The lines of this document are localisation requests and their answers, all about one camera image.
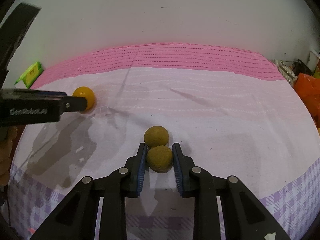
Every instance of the blue gripper pad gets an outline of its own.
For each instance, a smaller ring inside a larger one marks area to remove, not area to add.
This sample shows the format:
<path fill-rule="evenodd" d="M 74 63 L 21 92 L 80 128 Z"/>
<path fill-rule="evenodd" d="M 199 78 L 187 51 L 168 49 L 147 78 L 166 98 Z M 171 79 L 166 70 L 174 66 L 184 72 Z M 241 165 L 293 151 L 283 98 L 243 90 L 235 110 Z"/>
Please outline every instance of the blue gripper pad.
<path fill-rule="evenodd" d="M 147 145 L 145 144 L 142 150 L 141 162 L 138 169 L 137 175 L 137 195 L 140 196 L 143 186 L 144 173 L 146 171 L 146 155 L 148 152 Z"/>
<path fill-rule="evenodd" d="M 130 175 L 130 189 L 129 189 L 129 192 L 131 192 L 130 197 L 137 198 L 138 196 L 140 196 L 140 193 L 142 191 L 144 173 L 146 170 L 147 152 L 148 152 L 147 145 L 145 143 L 140 143 L 139 149 L 137 151 L 137 155 L 129 158 L 129 159 L 134 158 L 132 168 L 131 168 L 131 175 Z"/>
<path fill-rule="evenodd" d="M 42 91 L 42 90 L 39 90 L 38 94 L 39 95 L 50 95 L 50 96 L 63 96 L 63 97 L 67 96 L 66 92 L 58 92 L 58 91 Z"/>
<path fill-rule="evenodd" d="M 174 168 L 174 175 L 176 177 L 177 189 L 178 189 L 178 192 L 180 193 L 180 196 L 182 196 L 183 195 L 182 171 L 181 171 L 180 162 L 179 162 L 178 153 L 177 153 L 175 144 L 172 145 L 172 153 L 173 153 L 173 168 Z"/>

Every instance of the bed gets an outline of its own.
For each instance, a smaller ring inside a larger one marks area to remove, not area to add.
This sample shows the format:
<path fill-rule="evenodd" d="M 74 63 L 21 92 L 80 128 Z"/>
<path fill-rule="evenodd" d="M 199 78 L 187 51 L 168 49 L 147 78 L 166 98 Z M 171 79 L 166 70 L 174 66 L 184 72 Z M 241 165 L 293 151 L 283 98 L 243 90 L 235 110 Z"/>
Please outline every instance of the bed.
<path fill-rule="evenodd" d="M 94 91 L 93 110 L 26 126 L 16 149 L 8 196 L 24 239 L 82 177 L 122 167 L 154 125 L 212 175 L 239 177 L 292 240 L 319 213 L 319 134 L 259 53 L 182 43 L 108 48 L 48 68 L 32 88 L 72 95 L 80 86 Z M 126 201 L 128 239 L 192 239 L 193 207 L 173 169 L 146 171 L 140 197 Z M 222 219 L 220 227 L 224 238 Z"/>

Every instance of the brown ball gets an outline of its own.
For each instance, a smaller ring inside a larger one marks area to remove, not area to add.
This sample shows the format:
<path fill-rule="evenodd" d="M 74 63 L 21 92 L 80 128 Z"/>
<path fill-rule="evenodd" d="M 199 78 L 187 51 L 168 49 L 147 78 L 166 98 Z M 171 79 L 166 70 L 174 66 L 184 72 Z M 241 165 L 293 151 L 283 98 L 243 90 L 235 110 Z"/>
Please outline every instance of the brown ball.
<path fill-rule="evenodd" d="M 147 153 L 147 163 L 156 172 L 167 172 L 172 166 L 173 154 L 167 146 L 157 146 Z"/>
<path fill-rule="evenodd" d="M 162 126 L 152 126 L 145 132 L 144 142 L 149 147 L 167 145 L 169 142 L 169 133 Z"/>

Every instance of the green box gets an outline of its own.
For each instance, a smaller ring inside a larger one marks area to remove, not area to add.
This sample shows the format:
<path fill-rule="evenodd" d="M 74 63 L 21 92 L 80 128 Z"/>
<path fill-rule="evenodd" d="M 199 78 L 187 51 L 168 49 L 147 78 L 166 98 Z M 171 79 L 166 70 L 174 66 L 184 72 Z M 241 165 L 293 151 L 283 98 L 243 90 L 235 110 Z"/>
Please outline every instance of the green box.
<path fill-rule="evenodd" d="M 43 68 L 40 62 L 36 62 L 28 67 L 28 69 L 17 79 L 14 85 L 16 86 L 16 88 L 29 89 L 42 72 Z"/>

